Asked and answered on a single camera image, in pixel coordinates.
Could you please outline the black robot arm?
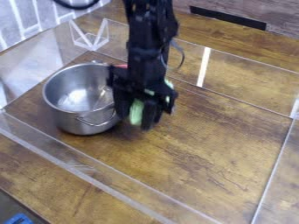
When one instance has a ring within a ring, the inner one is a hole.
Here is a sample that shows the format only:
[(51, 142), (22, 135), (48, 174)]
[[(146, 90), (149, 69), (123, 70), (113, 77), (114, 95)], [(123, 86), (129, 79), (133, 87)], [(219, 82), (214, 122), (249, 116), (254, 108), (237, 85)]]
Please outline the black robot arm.
[(173, 0), (123, 0), (129, 22), (127, 67), (109, 68), (117, 115), (150, 130), (174, 112), (178, 92), (166, 82), (170, 44), (178, 34)]

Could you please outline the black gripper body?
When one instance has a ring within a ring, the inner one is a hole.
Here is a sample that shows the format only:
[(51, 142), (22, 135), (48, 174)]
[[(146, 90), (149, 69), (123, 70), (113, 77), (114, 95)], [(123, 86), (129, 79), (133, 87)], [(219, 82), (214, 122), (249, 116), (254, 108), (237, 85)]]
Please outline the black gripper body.
[[(107, 84), (113, 89), (119, 88), (131, 92), (134, 100), (157, 101), (163, 112), (171, 114), (178, 92), (165, 83), (170, 45), (154, 48), (129, 45), (127, 50), (127, 69), (110, 66)], [(146, 89), (153, 90), (154, 95), (147, 94)]]

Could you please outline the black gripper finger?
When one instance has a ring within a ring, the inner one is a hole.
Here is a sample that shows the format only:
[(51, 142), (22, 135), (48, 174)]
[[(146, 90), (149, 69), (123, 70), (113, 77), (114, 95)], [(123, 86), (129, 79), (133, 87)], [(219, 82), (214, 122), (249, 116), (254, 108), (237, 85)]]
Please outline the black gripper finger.
[(142, 117), (142, 130), (150, 130), (159, 123), (162, 115), (162, 105), (157, 101), (146, 101)]
[(125, 119), (129, 117), (130, 108), (134, 102), (133, 93), (115, 87), (114, 100), (115, 100), (117, 114), (121, 119)]

